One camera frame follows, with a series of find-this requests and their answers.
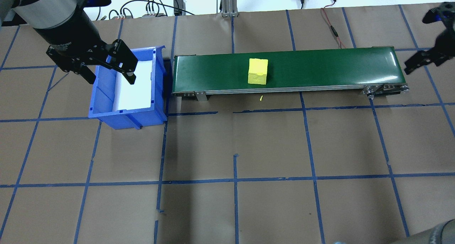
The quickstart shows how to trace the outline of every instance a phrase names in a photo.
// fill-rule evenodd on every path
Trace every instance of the white paper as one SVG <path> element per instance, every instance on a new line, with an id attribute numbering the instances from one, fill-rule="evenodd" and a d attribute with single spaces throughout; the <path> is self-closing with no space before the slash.
<path id="1" fill-rule="evenodd" d="M 115 99 L 112 111 L 149 108 L 151 105 L 151 80 L 153 61 L 138 61 L 136 81 L 133 85 L 117 72 Z"/>

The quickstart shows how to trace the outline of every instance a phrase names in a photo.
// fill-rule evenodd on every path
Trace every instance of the blue tape grid line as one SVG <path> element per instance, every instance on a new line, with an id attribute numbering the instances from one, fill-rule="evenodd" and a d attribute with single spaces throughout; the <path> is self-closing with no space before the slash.
<path id="1" fill-rule="evenodd" d="M 237 191 L 237 158 L 234 154 L 234 225 L 235 225 L 235 244 L 239 244 L 239 193 Z"/>
<path id="2" fill-rule="evenodd" d="M 352 46 L 354 48 L 357 48 L 357 45 L 355 44 L 354 36 L 352 35 L 351 25 L 349 25 L 348 16 L 346 15 L 346 11 L 344 10 L 344 7 L 341 8 L 341 10 L 343 11 L 344 20 L 346 21 L 346 25 L 348 27 L 348 32 L 349 32 L 349 36 L 351 37 Z"/>
<path id="3" fill-rule="evenodd" d="M 409 237 L 408 224 L 406 223 L 406 218 L 405 218 L 405 214 L 403 212 L 403 207 L 401 206 L 401 199 L 400 199 L 400 195 L 398 194 L 398 189 L 397 189 L 397 185 L 395 182 L 394 173 L 392 171 L 392 166 L 390 166 L 390 164 L 389 164 L 389 154 L 387 153 L 387 148 L 385 147 L 385 141 L 384 141 L 384 137 L 382 136 L 381 126 L 379 124 L 378 116 L 376 114 L 376 109 L 374 108 L 374 104 L 373 104 L 372 100 L 370 100 L 370 104 L 371 104 L 371 109 L 372 109 L 373 116 L 374 116 L 374 121 L 376 123 L 376 128 L 378 129 L 378 135 L 381 140 L 381 145 L 382 145 L 382 150 L 384 152 L 385 162 L 387 163 L 387 168 L 389 169 L 389 175 L 390 175 L 390 179 L 392 181 L 392 187 L 394 189 L 395 198 L 396 198 L 396 201 L 398 204 L 398 210 L 400 212 L 401 221 L 402 221 L 403 227 L 405 229 L 406 237 Z"/>
<path id="4" fill-rule="evenodd" d="M 291 19 L 288 10 L 286 10 L 286 17 L 288 18 L 289 33 L 291 34 L 292 50 L 295 51 L 294 33 L 292 32 Z"/>
<path id="5" fill-rule="evenodd" d="M 84 186 L 85 186 L 84 187 L 84 194 L 82 195 L 81 208 L 79 209 L 79 216 L 78 216 L 78 219 L 77 219 L 76 232 L 74 234 L 74 242 L 73 242 L 73 244 L 77 243 L 77 240 L 78 240 L 78 237 L 79 237 L 79 230 L 81 228 L 82 216 L 84 214 L 84 206 L 85 206 L 85 201 L 86 201 L 86 198 L 87 198 L 87 191 L 88 191 L 88 187 L 89 187 L 89 183 L 90 183 L 91 171 L 93 169 L 93 159 L 95 158 L 96 148 L 98 147 L 98 139 L 100 137 L 100 132 L 101 132 L 101 121 L 100 121 L 100 124 L 98 125 L 98 130 L 96 132 L 96 138 L 95 138 L 95 143 L 93 145 L 93 152 L 91 154 L 90 165 L 89 165 L 88 173 L 87 173 L 87 179 L 86 179 L 86 182 L 84 184 Z"/>
<path id="6" fill-rule="evenodd" d="M 2 70 L 16 70 L 16 69 L 38 69 L 38 68 L 54 68 L 53 66 L 17 66 L 17 67 L 4 67 Z"/>
<path id="7" fill-rule="evenodd" d="M 120 35 L 122 34 L 122 28 L 123 28 L 123 19 L 120 20 L 120 27 L 118 29 L 117 39 L 120 39 Z"/>
<path id="8" fill-rule="evenodd" d="M 306 139 L 307 139 L 307 145 L 308 145 L 308 153 L 310 157 L 310 165 L 311 165 L 311 176 L 313 180 L 313 186 L 314 186 L 314 198 L 316 200 L 316 210 L 317 210 L 317 221 L 319 222 L 319 230 L 321 234 L 321 242 L 322 244 L 325 244 L 325 237 L 324 237 L 324 227 L 322 224 L 322 215 L 321 215 L 321 206 L 319 202 L 319 193 L 317 191 L 317 176 L 316 176 L 316 170 L 314 168 L 314 161 L 313 161 L 313 155 L 312 155 L 312 149 L 311 149 L 311 139 L 310 139 L 310 132 L 308 129 L 308 121 L 307 121 L 307 112 L 305 109 L 305 101 L 304 97 L 302 95 L 302 92 L 300 94 L 300 102 L 302 103 L 302 112 L 304 113 L 304 125 L 305 125 L 305 134 L 306 134 Z"/>
<path id="9" fill-rule="evenodd" d="M 435 173 L 403 173 L 393 174 L 394 178 L 425 178 L 425 177 L 455 177 L 455 172 Z M 378 175 L 340 175 L 340 176 L 317 176 L 317 180 L 336 179 L 386 179 L 390 174 Z M 213 183 L 234 183 L 252 181 L 313 181 L 313 177 L 271 177 L 271 178 L 237 178 L 237 179 L 200 179 L 200 180 L 177 180 L 177 181 L 116 181 L 116 182 L 91 182 L 89 186 L 124 186 L 124 185 L 158 185 L 158 184 L 213 184 Z M 1 184 L 0 188 L 14 188 L 15 184 Z M 40 188 L 40 187 L 69 187 L 86 186 L 86 183 L 58 183 L 58 184 L 19 184 L 18 188 Z"/>
<path id="10" fill-rule="evenodd" d="M 6 51 L 6 55 L 5 55 L 5 58 L 3 59 L 3 62 L 0 66 L 0 71 L 3 69 L 3 67 L 5 66 L 5 63 L 6 63 L 6 59 L 8 58 L 8 55 L 10 54 L 10 51 L 11 51 L 11 48 L 13 48 L 13 44 L 14 44 L 14 41 L 16 40 L 16 36 L 19 32 L 19 28 L 21 26 L 17 26 L 17 29 L 16 29 L 16 32 L 14 33 L 14 36 L 13 36 L 13 39 L 11 40 L 11 43 L 10 43 L 10 46 L 8 48 L 8 51 Z"/>
<path id="11" fill-rule="evenodd" d="M 409 105 L 374 105 L 375 108 L 411 108 L 411 107 L 433 107 L 440 106 L 439 103 L 433 104 L 409 104 Z M 446 106 L 455 106 L 455 103 L 444 103 Z M 371 106 L 343 106 L 343 107 L 314 107 L 314 108 L 305 108 L 307 111 L 312 110 L 343 110 L 343 109 L 365 109 L 371 108 Z M 244 110 L 241 112 L 233 113 L 270 113 L 270 112 L 294 112 L 301 111 L 302 108 L 279 108 L 279 109 L 257 109 L 257 110 Z M 218 111 L 210 112 L 193 112 L 193 113 L 169 113 L 167 116 L 189 116 L 189 115 L 208 115 L 208 114 L 217 114 Z M 88 117 L 66 117 L 66 118 L 40 118 L 40 119 L 8 119 L 0 120 L 0 123 L 17 123 L 24 121 L 70 121 L 70 120 L 90 120 Z"/>
<path id="12" fill-rule="evenodd" d="M 174 63 L 174 50 L 175 50 L 175 40 L 177 34 L 177 21 L 178 17 L 175 16 L 174 19 L 174 29 L 172 33 L 172 46 L 171 46 L 171 69 Z M 166 96 L 166 108 L 165 114 L 167 120 L 164 122 L 164 131 L 163 131 L 163 141 L 161 147 L 161 162 L 160 162 L 160 176 L 158 180 L 158 191 L 156 194 L 156 209 L 161 210 L 161 192 L 162 192 L 162 185 L 163 183 L 163 174 L 164 174 L 164 158 L 166 155 L 166 137 L 167 137 L 167 125 L 169 123 L 169 100 L 171 98 L 171 91 L 172 91 L 172 74 L 168 73 L 169 80 L 168 80 L 168 87 L 167 87 L 167 96 Z M 159 220 L 155 221 L 155 228 L 153 229 L 153 242 L 156 243 L 158 240 L 158 223 Z"/>
<path id="13" fill-rule="evenodd" d="M 414 33 L 411 30 L 411 26 L 409 26 L 408 20 L 406 19 L 405 12 L 403 11 L 403 7 L 401 5 L 398 5 L 398 7 L 400 8 L 401 16 L 403 16 L 403 20 L 405 21 L 405 24 L 406 24 L 406 27 L 408 28 L 409 34 L 411 35 L 412 42 L 414 42 L 414 46 L 416 47 L 417 50 L 422 50 L 421 48 L 419 48 L 419 45 L 417 44 L 416 37 L 414 36 Z M 442 107 L 442 110 L 444 111 L 445 117 L 447 118 L 447 122 L 448 122 L 448 124 L 450 126 L 452 134 L 455 137 L 455 128 L 454 128 L 454 126 L 452 124 L 452 120 L 450 119 L 449 113 L 447 112 L 447 109 L 445 108 L 444 102 L 442 101 L 442 97 L 439 94 L 439 91 L 438 91 L 438 89 L 436 87 L 436 84 L 434 83 L 433 78 L 431 77 L 431 74 L 430 74 L 430 72 L 428 70 L 428 67 L 424 66 L 424 69 L 425 69 L 425 71 L 427 73 L 429 81 L 431 82 L 431 85 L 433 86 L 434 92 L 436 93 L 436 96 L 438 97 L 440 106 Z"/>
<path id="14" fill-rule="evenodd" d="M 348 16 L 346 15 L 346 11 L 344 10 L 344 8 L 342 8 L 342 10 L 343 10 L 344 19 L 346 20 L 346 25 L 348 27 L 349 35 L 351 36 L 352 44 L 353 44 L 354 48 L 356 48 L 356 44 L 355 44 L 354 36 L 352 35 L 351 26 L 349 24 Z M 406 223 L 405 214 L 403 212 L 403 208 L 402 208 L 402 205 L 401 205 L 400 195 L 398 194 L 398 189 L 397 189 L 397 186 L 396 186 L 396 182 L 395 182 L 395 178 L 394 178 L 394 175 L 393 175 L 392 167 L 389 165 L 389 155 L 388 155 L 387 149 L 385 147 L 384 137 L 382 136 L 381 127 L 380 127 L 379 120 L 378 120 L 378 117 L 377 117 L 377 114 L 376 114 L 376 109 L 374 108 L 374 103 L 373 103 L 372 100 L 370 100 L 370 107 L 371 107 L 371 110 L 373 112 L 374 121 L 376 122 L 376 128 L 378 130 L 378 135 L 380 137 L 382 150 L 384 152 L 384 157 L 385 157 L 385 160 L 386 160 L 387 168 L 389 169 L 389 175 L 390 175 L 390 179 L 392 181 L 392 187 L 394 189 L 395 199 L 397 201 L 398 210 L 400 212 L 401 221 L 403 223 L 403 228 L 405 230 L 406 237 L 408 237 L 409 236 L 408 225 Z"/>
<path id="15" fill-rule="evenodd" d="M 55 66 L 54 70 L 52 71 L 52 75 L 50 76 L 50 80 L 49 80 L 49 84 L 47 85 L 47 89 L 49 89 L 49 87 L 52 85 L 52 80 L 54 79 L 54 75 L 55 75 L 55 71 L 56 70 L 57 70 L 57 67 Z M 39 110 L 38 119 L 41 118 L 41 115 L 42 115 L 43 110 L 44 110 L 44 105 L 46 104 L 46 100 L 47 100 L 47 95 L 48 94 L 49 94 L 49 92 L 46 92 L 46 94 L 44 95 L 43 103 L 41 104 L 41 109 Z M 21 181 L 21 177 L 22 177 L 22 174 L 24 172 L 24 168 L 26 166 L 28 155 L 30 154 L 30 149 L 31 149 L 31 146 L 33 144 L 33 139 L 34 139 L 34 136 L 36 134 L 36 130 L 38 129 L 38 124 L 39 124 L 39 121 L 36 121 L 36 123 L 34 125 L 33 132 L 31 134 L 29 145 L 27 147 L 26 155 L 24 156 L 24 160 L 22 162 L 21 169 L 20 169 L 19 174 L 17 176 L 16 184 L 15 184 L 14 189 L 13 189 L 13 194 L 11 195 L 10 203 L 8 204 L 8 209 L 6 210 L 5 218 L 3 219 L 3 223 L 2 223 L 2 226 L 1 226 L 1 229 L 0 229 L 0 239 L 3 236 L 3 231 L 5 230 L 6 221 L 8 220 L 8 216 L 10 215 L 11 207 L 13 206 L 13 202 L 14 202 L 14 198 L 16 197 L 16 192 L 17 192 L 17 189 L 18 189 L 18 185 L 19 185 L 19 182 Z"/>
<path id="16" fill-rule="evenodd" d="M 158 220 L 155 220 L 155 228 L 153 228 L 153 244 L 158 241 Z"/>

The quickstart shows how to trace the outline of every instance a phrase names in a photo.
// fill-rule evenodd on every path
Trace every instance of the yellow block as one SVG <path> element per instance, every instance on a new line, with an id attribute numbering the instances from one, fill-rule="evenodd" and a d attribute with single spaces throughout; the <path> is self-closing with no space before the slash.
<path id="1" fill-rule="evenodd" d="M 267 82 L 268 59 L 250 58 L 248 69 L 248 84 L 262 84 Z"/>

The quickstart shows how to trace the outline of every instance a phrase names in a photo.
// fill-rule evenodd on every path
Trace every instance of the conveyor belt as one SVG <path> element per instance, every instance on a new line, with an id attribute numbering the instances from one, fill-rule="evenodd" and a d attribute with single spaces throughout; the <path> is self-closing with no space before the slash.
<path id="1" fill-rule="evenodd" d="M 267 85 L 248 84 L 249 58 L 268 59 Z M 393 47 L 177 56 L 172 94 L 400 88 Z"/>

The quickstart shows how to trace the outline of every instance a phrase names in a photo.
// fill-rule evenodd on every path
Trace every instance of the blue plastic bin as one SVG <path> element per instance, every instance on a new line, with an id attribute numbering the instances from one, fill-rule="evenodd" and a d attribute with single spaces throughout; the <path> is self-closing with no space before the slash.
<path id="1" fill-rule="evenodd" d="M 113 129 L 140 129 L 142 126 L 163 124 L 166 121 L 163 103 L 163 56 L 164 46 L 132 49 L 139 61 L 152 60 L 151 101 L 149 108 L 112 111 L 115 99 L 117 71 L 102 66 L 96 67 L 96 80 L 91 93 L 88 118 L 97 118 Z"/>

